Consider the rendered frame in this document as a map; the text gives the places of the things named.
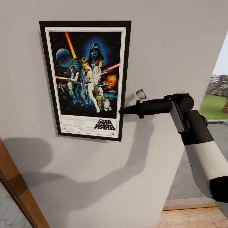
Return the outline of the poster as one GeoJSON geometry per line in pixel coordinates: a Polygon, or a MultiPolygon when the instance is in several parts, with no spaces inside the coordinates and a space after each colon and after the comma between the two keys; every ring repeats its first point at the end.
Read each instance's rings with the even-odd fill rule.
{"type": "Polygon", "coordinates": [[[39,21],[58,135],[121,142],[131,21],[39,21]]]}

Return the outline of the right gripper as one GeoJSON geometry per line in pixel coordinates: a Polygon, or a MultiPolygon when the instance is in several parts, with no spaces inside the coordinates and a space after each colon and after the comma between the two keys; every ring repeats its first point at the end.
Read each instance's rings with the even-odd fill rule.
{"type": "Polygon", "coordinates": [[[143,101],[142,103],[139,103],[139,100],[137,100],[135,106],[119,110],[119,113],[138,114],[139,118],[142,119],[144,115],[159,114],[159,110],[159,102],[157,99],[143,101]]]}

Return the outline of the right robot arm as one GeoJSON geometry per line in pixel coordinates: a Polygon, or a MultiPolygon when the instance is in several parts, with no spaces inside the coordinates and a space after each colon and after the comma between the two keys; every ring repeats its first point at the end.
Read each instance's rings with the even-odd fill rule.
{"type": "Polygon", "coordinates": [[[149,100],[143,89],[136,95],[139,100],[135,106],[119,110],[119,113],[138,114],[140,119],[144,115],[170,113],[181,134],[197,187],[228,213],[228,162],[209,132],[206,118],[192,110],[193,98],[182,92],[149,100]]]}

